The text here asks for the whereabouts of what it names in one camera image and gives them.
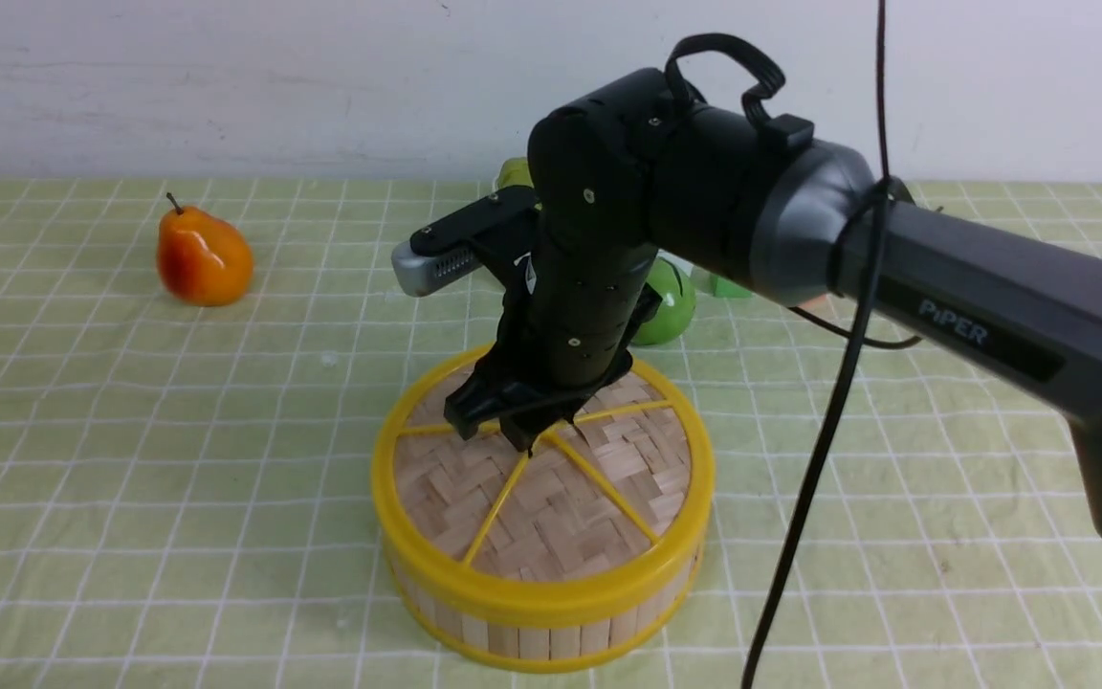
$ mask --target robotic arm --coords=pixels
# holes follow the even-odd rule
[[[752,73],[743,114],[709,105],[678,58],[721,52]],[[861,153],[763,101],[779,67],[726,34],[688,36],[561,106],[529,137],[533,189],[501,189],[395,249],[403,291],[486,267],[504,284],[496,342],[445,416],[462,438],[499,419],[529,451],[626,374],[656,313],[657,250],[785,306],[856,297],[875,179]],[[875,313],[982,366],[1066,418],[1102,537],[1102,260],[893,201]]]

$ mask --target green fruit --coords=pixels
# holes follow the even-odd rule
[[[709,276],[709,283],[713,287],[713,297],[721,297],[722,300],[744,300],[752,297],[749,289],[730,282],[716,273]]]
[[[533,186],[530,182],[530,165],[525,158],[509,158],[499,165],[499,174],[496,175],[496,189],[506,186]]]
[[[647,279],[661,295],[657,313],[635,333],[631,344],[665,345],[682,335],[695,315],[695,286],[683,271],[666,258],[657,258]]]

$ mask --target yellow spoke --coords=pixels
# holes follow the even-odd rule
[[[471,567],[471,562],[474,561],[476,555],[478,555],[478,549],[483,548],[483,541],[487,537],[487,532],[490,531],[493,525],[496,524],[496,518],[499,516],[499,507],[504,506],[504,500],[507,500],[508,494],[512,493],[512,487],[517,485],[517,480],[520,478],[521,472],[526,471],[526,465],[530,463],[530,454],[521,453],[521,459],[517,460],[517,466],[512,467],[512,474],[508,475],[508,481],[504,482],[504,487],[499,489],[498,496],[496,496],[496,502],[490,505],[490,509],[487,512],[486,518],[482,520],[482,526],[478,527],[478,532],[475,534],[474,540],[471,541],[471,548],[467,549],[467,553],[462,557],[462,567]]]
[[[644,518],[640,518],[640,515],[637,514],[634,507],[628,504],[626,498],[620,496],[620,493],[612,485],[612,482],[607,481],[606,476],[602,475],[601,472],[594,467],[594,465],[587,462],[585,457],[581,456],[581,453],[579,453],[577,450],[574,450],[572,445],[569,444],[568,440],[554,434],[548,434],[547,440],[550,441],[552,445],[555,445],[555,448],[559,448],[561,453],[564,453],[565,456],[568,456],[569,460],[576,465],[577,470],[582,471],[582,474],[590,476],[590,480],[606,494],[609,500],[615,503],[615,506],[618,507],[620,513],[624,513],[627,518],[631,519],[631,524],[635,524],[635,527],[640,529],[640,532],[648,538],[649,543],[656,545],[657,541],[661,539],[655,531],[652,531],[652,528],[649,528],[648,524],[644,523]]]
[[[437,432],[450,432],[453,431],[453,427],[447,423],[429,423],[425,426],[408,426],[399,429],[398,435],[436,435]],[[489,420],[478,424],[478,431],[484,432],[496,432],[499,431],[499,423]]]
[[[594,420],[608,417],[617,417],[620,415],[630,415],[635,411],[644,410],[660,410],[662,407],[669,407],[670,400],[655,400],[652,402],[635,402],[635,405],[624,405],[622,407],[615,407],[613,410],[601,410],[591,411],[587,415],[581,415],[576,418],[577,423],[585,422],[585,420]]]

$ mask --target yellow rim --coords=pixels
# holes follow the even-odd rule
[[[580,671],[612,661],[617,657],[630,653],[631,649],[638,649],[652,635],[660,632],[661,627],[665,627],[666,623],[670,622],[670,618],[674,616],[678,609],[682,606],[687,600],[687,594],[695,585],[695,575],[700,573],[700,563],[704,561],[703,541],[700,542],[699,552],[700,557],[695,558],[695,563],[692,563],[692,571],[687,575],[687,584],[683,584],[683,590],[674,596],[673,602],[666,607],[665,612],[657,615],[657,618],[648,624],[647,627],[640,628],[635,636],[631,636],[620,645],[608,647],[608,649],[601,650],[598,654],[576,656],[574,658],[555,658],[543,661],[543,659],[510,658],[489,653],[489,650],[478,649],[476,646],[456,640],[453,636],[447,635],[445,631],[442,631],[441,627],[432,624],[432,620],[428,620],[428,615],[420,612],[419,605],[415,605],[415,602],[411,601],[410,595],[406,591],[402,591],[401,585],[397,588],[398,598],[402,599],[402,605],[407,606],[407,611],[410,612],[411,616],[414,616],[415,622],[419,623],[420,627],[424,628],[424,632],[431,634],[441,644],[445,644],[447,649],[453,649],[455,653],[473,659],[473,661],[486,664],[487,666],[499,668],[499,670],[521,671],[528,672],[528,675],[543,675],[543,672],[545,675],[554,675],[554,672],[561,671]]]
[[[398,438],[410,432],[441,431],[441,424],[403,430],[417,403],[447,375],[474,362],[489,347],[480,347],[451,357],[434,367],[399,398],[385,424],[372,457],[372,497],[387,552],[402,562],[415,584],[463,613],[511,627],[572,627],[629,611],[655,596],[685,566],[704,540],[710,503],[713,496],[713,450],[704,423],[687,397],[655,367],[637,359],[635,375],[645,379],[665,397],[685,429],[692,456],[691,483],[678,517],[652,546],[616,569],[595,577],[554,583],[529,583],[489,577],[462,567],[432,546],[411,523],[393,481],[393,459]],[[443,424],[443,431],[451,431]],[[543,441],[555,442],[553,432]]]

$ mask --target black handle strap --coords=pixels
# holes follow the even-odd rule
[[[722,53],[756,77],[757,84],[743,93],[743,112],[747,115],[752,126],[759,126],[760,122],[768,120],[768,112],[763,101],[781,90],[785,86],[785,73],[760,49],[726,33],[688,35],[674,45],[673,51],[670,51],[670,57],[666,58],[666,83],[670,86],[670,94],[678,108],[685,108],[692,103],[687,82],[678,68],[678,58],[699,53]]]

